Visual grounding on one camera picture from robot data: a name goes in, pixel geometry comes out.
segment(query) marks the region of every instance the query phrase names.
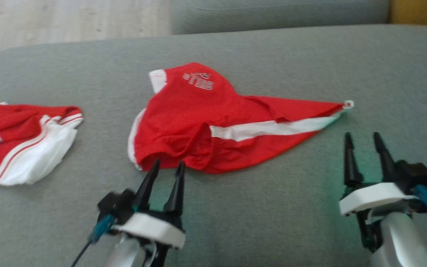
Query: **gray sofa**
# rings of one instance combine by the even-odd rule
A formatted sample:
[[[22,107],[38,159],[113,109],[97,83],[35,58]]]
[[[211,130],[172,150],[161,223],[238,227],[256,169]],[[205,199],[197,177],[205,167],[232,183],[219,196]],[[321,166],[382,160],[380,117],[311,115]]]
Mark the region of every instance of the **gray sofa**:
[[[389,0],[172,0],[174,34],[386,23]]]
[[[137,189],[128,159],[135,115],[153,95],[148,71],[197,61],[238,93],[355,108],[318,135],[263,164],[222,175],[188,170],[183,250],[166,266],[359,267],[369,253],[354,218],[341,217],[344,133],[369,181],[380,179],[371,134],[396,159],[427,165],[427,27],[367,25],[271,29],[46,44],[0,53],[0,102],[78,105],[85,114],[63,162],[30,186],[0,187],[0,267],[69,266],[109,191]],[[161,208],[173,169],[161,171]],[[415,216],[427,236],[427,215]],[[102,266],[116,239],[90,247]]]

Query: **gray upholstered ottoman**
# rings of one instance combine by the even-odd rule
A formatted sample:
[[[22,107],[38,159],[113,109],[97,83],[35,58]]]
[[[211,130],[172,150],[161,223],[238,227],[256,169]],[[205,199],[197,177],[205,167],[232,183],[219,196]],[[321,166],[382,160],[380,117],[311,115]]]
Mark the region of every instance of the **gray upholstered ottoman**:
[[[46,44],[0,53],[0,102],[78,105],[85,113],[63,162],[30,186],[0,187],[0,267],[69,266],[109,191],[137,189],[144,173],[127,156],[137,113],[153,96],[148,71],[197,61],[238,93],[355,108],[306,142],[258,166],[222,175],[188,169],[179,267],[361,267],[354,218],[341,217],[343,138],[353,132],[366,179],[381,171],[371,134],[395,159],[427,165],[427,27],[273,29]],[[161,208],[173,170],[161,171]],[[427,215],[415,216],[427,236]],[[83,266],[102,266],[116,239],[90,247]]]
[[[386,23],[388,0],[172,0],[175,34]]]

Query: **white stripe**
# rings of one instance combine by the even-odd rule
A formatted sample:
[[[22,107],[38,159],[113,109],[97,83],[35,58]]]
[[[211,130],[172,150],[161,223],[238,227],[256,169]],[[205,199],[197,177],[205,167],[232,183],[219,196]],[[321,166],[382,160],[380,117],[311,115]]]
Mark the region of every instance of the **white stripe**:
[[[143,168],[138,165],[137,160],[136,160],[136,155],[135,155],[135,151],[134,151],[134,138],[136,137],[136,134],[138,133],[139,124],[141,123],[141,119],[143,118],[145,111],[146,111],[146,108],[141,110],[141,112],[139,112],[139,114],[134,119],[133,126],[131,128],[131,132],[129,133],[129,137],[128,137],[128,157],[134,163],[134,165],[136,166],[136,169],[139,169],[140,171]]]
[[[75,114],[75,115],[71,115],[71,116],[63,118],[58,123],[61,125],[61,124],[65,123],[65,122],[68,122],[69,120],[72,120],[72,119],[74,119],[76,117],[82,117],[82,116],[83,115],[81,113],[78,113],[78,114]]]
[[[154,93],[159,93],[168,83],[168,75],[164,69],[157,69],[149,72],[149,79]]]
[[[31,140],[27,140],[26,142],[23,142],[21,144],[19,144],[17,147],[13,148],[3,159],[3,161],[0,164],[0,176],[2,171],[5,169],[5,167],[7,166],[7,164],[9,163],[10,159],[12,158],[12,156],[14,156],[15,154],[17,154],[20,150],[22,150],[23,148],[31,145],[31,144],[35,144],[36,142],[39,142],[40,140],[42,140],[42,138],[44,138],[46,132],[47,132],[47,128],[44,127],[44,125],[46,124],[46,122],[50,119],[49,116],[44,115],[42,116],[42,118],[39,120],[39,124],[41,127],[41,132],[40,134],[36,137],[33,138]]]
[[[257,123],[244,123],[229,127],[210,126],[212,137],[236,142],[255,138],[261,135],[298,135],[305,132],[314,132],[324,129],[327,125],[337,120],[344,110],[330,117],[317,117],[298,120],[295,122],[277,123],[265,121]]]

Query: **wooden floor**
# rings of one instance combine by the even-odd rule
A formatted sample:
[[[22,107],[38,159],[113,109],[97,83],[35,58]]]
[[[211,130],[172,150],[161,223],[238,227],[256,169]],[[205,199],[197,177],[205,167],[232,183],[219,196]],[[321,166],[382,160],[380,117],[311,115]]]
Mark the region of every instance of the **wooden floor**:
[[[0,51],[170,34],[169,0],[0,0]]]

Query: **red and white cloth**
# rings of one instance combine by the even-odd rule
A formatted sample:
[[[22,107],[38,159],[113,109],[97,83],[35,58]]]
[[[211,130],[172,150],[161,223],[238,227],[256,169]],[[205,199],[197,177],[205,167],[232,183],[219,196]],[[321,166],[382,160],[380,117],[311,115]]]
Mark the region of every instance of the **red and white cloth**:
[[[128,155],[138,169],[156,159],[162,168],[181,160],[219,174],[271,159],[354,106],[268,96],[241,96],[219,73],[189,63],[149,73],[155,95],[135,118]]]
[[[82,120],[76,106],[0,104],[0,185],[32,184],[49,174]]]

